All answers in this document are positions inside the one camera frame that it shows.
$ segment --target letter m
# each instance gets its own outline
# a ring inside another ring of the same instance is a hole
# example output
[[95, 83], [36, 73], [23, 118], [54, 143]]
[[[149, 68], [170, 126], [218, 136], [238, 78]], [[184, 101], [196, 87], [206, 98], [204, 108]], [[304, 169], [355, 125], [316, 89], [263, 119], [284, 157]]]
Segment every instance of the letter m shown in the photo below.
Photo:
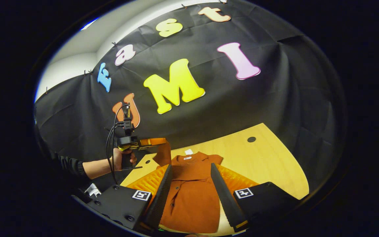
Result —
[[182, 92], [182, 100], [189, 102], [203, 96], [206, 92], [195, 82], [188, 69], [188, 60], [180, 59], [170, 65], [169, 81], [154, 74], [144, 81], [144, 86], [148, 87], [158, 104], [158, 113], [164, 114], [172, 109], [172, 105], [164, 98], [178, 106], [179, 90]]

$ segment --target wooden table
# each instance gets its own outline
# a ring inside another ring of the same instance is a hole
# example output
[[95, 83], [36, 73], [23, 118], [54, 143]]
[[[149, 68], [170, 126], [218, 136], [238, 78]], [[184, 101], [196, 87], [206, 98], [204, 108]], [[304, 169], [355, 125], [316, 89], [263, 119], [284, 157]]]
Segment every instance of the wooden table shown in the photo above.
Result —
[[[250, 137], [255, 137], [255, 141], [248, 142], [247, 140]], [[194, 153], [200, 151], [207, 155], [220, 155], [223, 157], [222, 166], [259, 184], [273, 182], [297, 199], [302, 199], [309, 193], [307, 177], [301, 166], [279, 138], [264, 123], [211, 141], [175, 149], [170, 153], [172, 158], [177, 155], [184, 156], [185, 151], [188, 149], [191, 149]], [[156, 153], [145, 155], [137, 164], [137, 166], [142, 166], [143, 168], [131, 171], [121, 185], [127, 186], [156, 170], [158, 164], [152, 159], [155, 155]], [[207, 234], [208, 236], [235, 233], [229, 225], [222, 207], [220, 212], [218, 232]]]

